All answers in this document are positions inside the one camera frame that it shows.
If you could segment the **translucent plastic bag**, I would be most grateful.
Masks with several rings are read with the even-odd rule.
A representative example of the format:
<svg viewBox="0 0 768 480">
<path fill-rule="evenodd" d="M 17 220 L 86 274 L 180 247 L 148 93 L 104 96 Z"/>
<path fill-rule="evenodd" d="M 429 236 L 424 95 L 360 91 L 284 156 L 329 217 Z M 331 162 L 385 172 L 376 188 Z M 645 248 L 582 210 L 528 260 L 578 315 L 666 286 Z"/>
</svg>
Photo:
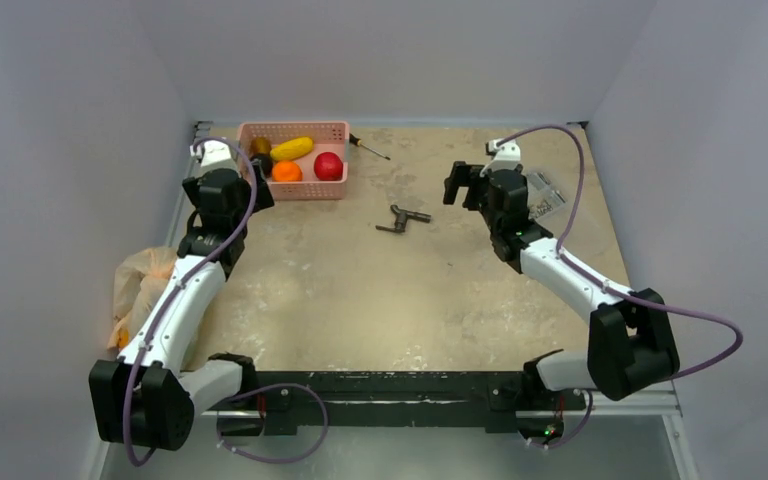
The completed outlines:
<svg viewBox="0 0 768 480">
<path fill-rule="evenodd" d="M 150 247 L 127 257 L 113 280 L 113 328 L 108 349 L 123 349 L 143 327 L 172 276 L 177 260 L 171 247 Z"/>
</svg>

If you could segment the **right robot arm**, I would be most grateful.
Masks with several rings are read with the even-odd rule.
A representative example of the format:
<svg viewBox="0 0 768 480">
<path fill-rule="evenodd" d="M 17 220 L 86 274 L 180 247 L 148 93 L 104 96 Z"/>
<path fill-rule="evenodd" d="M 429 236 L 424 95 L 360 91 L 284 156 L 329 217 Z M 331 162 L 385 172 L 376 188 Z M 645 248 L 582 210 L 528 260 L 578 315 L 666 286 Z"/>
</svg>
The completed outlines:
<svg viewBox="0 0 768 480">
<path fill-rule="evenodd" d="M 484 219 L 496 256 L 549 289 L 588 327 L 584 351 L 557 350 L 525 363 L 521 392 L 529 404 L 544 407 L 568 389 L 595 390 L 618 401 L 678 372 L 662 297 L 616 284 L 566 254 L 531 219 L 520 168 L 494 171 L 457 161 L 444 181 L 444 204 L 453 204 L 460 189 L 466 191 L 464 208 Z"/>
</svg>

